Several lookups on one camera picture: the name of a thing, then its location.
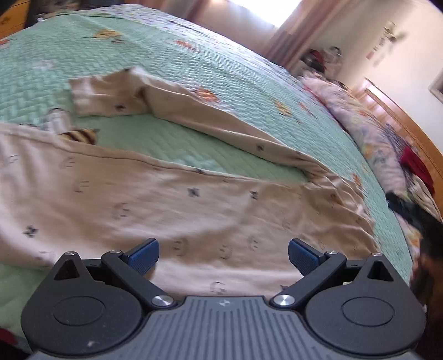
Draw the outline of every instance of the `beige cloth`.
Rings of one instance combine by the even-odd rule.
[[[80,114],[152,111],[297,166],[310,182],[209,172],[1,124],[0,261],[47,266],[67,250],[97,258],[155,237],[149,277],[172,295],[270,297],[301,277],[288,260],[293,237],[354,259],[377,251],[355,184],[315,159],[140,68],[71,85]]]

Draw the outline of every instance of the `striped fabric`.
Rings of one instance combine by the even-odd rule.
[[[67,140],[84,142],[91,145],[95,145],[97,142],[97,132],[94,129],[71,130],[58,136]]]

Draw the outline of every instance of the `ribbed gray surface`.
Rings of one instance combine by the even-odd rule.
[[[32,360],[53,360],[36,354]],[[318,343],[292,311],[272,309],[261,297],[188,297],[153,313],[130,342],[94,360],[344,360]],[[416,360],[413,354],[392,359]]]

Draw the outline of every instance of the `red clothing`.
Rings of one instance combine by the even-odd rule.
[[[403,155],[400,158],[400,164],[417,175],[424,182],[431,195],[434,195],[434,181],[426,165],[409,146],[404,148]]]
[[[17,345],[17,340],[14,334],[5,329],[0,329],[0,341],[4,341],[11,345]]]

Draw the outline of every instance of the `wooden bed frame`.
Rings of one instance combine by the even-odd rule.
[[[352,94],[382,124],[391,125],[398,135],[414,146],[434,180],[434,200],[443,213],[443,155],[422,129],[394,101],[366,79]]]

